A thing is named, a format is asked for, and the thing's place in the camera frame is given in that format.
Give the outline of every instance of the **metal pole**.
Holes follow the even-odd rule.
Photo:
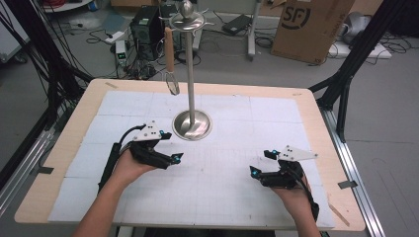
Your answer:
[[[188,97],[190,126],[195,124],[195,99],[194,99],[194,58],[192,55],[192,33],[185,32],[186,39],[186,65],[188,67]]]

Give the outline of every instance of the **gray floor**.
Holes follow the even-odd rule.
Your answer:
[[[109,10],[96,13],[104,19]],[[263,28],[275,28],[276,19],[265,19]],[[88,44],[88,33],[67,36],[74,55],[95,76],[113,72],[114,57],[102,43]],[[196,82],[307,88],[331,76],[343,60],[328,59],[321,66],[273,56],[257,46],[249,61],[246,40],[206,33],[194,68]],[[419,46],[418,39],[410,39]],[[386,236],[416,236],[419,232],[419,50],[394,54],[377,65],[365,63],[351,89],[346,137]],[[186,81],[186,67],[175,67]],[[157,75],[151,80],[161,80]],[[0,167],[13,154],[46,108],[37,74],[27,64],[0,67]],[[69,236],[74,226],[23,225],[14,213],[34,177],[30,176],[0,218],[0,236]],[[296,236],[294,232],[282,236]],[[329,232],[331,236],[368,236],[368,232]]]

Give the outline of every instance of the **round base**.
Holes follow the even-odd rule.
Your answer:
[[[185,140],[201,140],[210,134],[212,120],[201,111],[195,111],[195,123],[191,125],[189,111],[184,111],[173,119],[173,131]]]

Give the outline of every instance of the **table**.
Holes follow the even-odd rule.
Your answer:
[[[184,83],[180,84],[180,88],[182,92],[187,91],[187,85]],[[38,174],[15,215],[17,222],[48,223],[48,216],[58,196],[66,170],[75,157],[103,97],[110,90],[167,93],[164,82],[109,79],[92,81],[44,163],[45,166],[54,168],[52,174]],[[195,93],[212,95],[234,93],[252,97],[294,99],[298,105],[310,146],[322,157],[322,159],[317,159],[316,163],[329,198],[329,206],[333,212],[336,224],[333,230],[363,231],[365,229],[365,222],[352,191],[350,189],[341,190],[337,185],[346,181],[346,176],[314,97],[309,90],[195,84]]]

